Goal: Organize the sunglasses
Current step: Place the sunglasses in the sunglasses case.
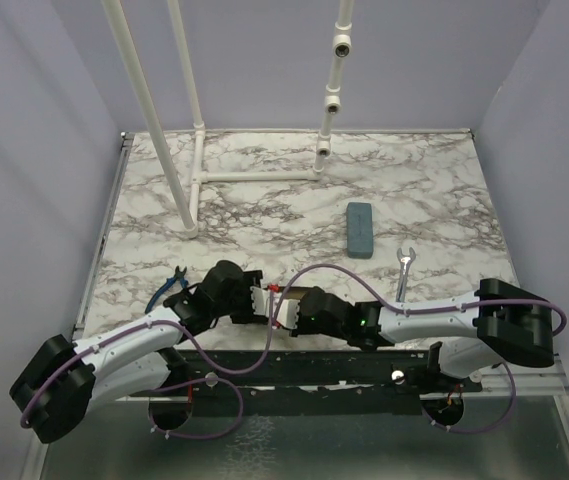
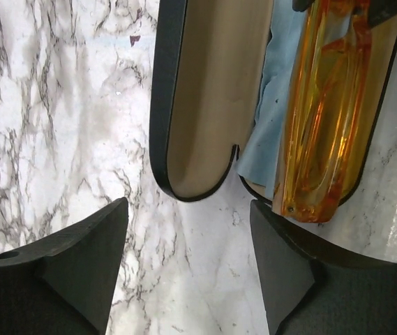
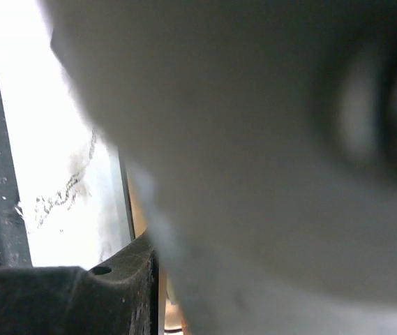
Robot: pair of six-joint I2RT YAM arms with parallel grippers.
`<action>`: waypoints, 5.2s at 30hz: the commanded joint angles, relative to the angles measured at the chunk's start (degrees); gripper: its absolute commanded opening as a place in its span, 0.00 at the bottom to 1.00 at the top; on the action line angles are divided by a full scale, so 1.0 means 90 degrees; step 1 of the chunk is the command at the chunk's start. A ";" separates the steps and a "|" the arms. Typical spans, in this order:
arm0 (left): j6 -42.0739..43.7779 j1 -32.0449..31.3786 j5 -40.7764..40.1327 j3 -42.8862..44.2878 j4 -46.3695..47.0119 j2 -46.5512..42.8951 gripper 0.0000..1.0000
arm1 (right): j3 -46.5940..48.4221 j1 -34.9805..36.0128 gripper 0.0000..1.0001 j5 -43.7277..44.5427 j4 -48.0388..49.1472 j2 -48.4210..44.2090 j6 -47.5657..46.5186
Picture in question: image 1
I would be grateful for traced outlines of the blue-grey glasses case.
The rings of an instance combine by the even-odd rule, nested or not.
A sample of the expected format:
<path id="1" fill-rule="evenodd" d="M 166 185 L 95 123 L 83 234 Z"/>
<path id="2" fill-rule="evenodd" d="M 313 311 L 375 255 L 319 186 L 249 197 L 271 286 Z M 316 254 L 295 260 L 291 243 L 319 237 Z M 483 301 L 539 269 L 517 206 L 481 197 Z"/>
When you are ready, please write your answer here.
<path id="1" fill-rule="evenodd" d="M 370 259 L 374 252 L 371 204 L 349 202 L 346 208 L 346 225 L 348 257 Z"/>

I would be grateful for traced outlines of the black cylinder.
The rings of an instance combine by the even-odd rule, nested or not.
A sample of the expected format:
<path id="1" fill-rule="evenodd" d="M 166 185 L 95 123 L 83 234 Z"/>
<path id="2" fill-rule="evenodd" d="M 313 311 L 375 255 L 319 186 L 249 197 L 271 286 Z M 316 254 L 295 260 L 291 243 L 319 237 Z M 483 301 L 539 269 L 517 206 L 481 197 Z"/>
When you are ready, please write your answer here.
<path id="1" fill-rule="evenodd" d="M 313 286 L 313 287 L 292 286 L 286 293 L 283 293 L 282 296 L 284 299 L 301 300 L 306 295 L 317 296 L 323 292 L 324 290 L 318 286 Z"/>

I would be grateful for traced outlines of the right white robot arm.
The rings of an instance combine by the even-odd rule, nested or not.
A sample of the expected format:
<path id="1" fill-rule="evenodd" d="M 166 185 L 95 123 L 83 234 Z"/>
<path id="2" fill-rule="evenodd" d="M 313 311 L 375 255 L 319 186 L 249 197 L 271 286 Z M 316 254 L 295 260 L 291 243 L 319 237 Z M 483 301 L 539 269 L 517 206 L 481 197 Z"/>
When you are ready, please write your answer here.
<path id="1" fill-rule="evenodd" d="M 362 350 L 440 338 L 437 358 L 423 367 L 425 383 L 436 391 L 502 362 L 554 364 L 550 302 L 497 279 L 483 279 L 457 297 L 417 303 L 351 304 L 314 287 L 298 304 L 292 334 L 333 337 Z"/>

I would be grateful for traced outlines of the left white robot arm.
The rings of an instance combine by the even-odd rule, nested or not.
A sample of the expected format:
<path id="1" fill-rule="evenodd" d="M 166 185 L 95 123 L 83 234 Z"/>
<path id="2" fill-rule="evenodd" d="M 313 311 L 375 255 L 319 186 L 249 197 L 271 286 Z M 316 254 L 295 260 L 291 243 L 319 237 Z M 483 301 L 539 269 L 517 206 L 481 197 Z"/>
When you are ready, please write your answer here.
<path id="1" fill-rule="evenodd" d="M 221 260 L 204 279 L 168 296 L 142 318 L 92 337 L 47 339 L 9 389 L 20 425 L 49 444 L 85 415 L 121 397 L 191 395 L 199 379 L 176 347 L 223 317 L 251 320 L 259 270 Z"/>

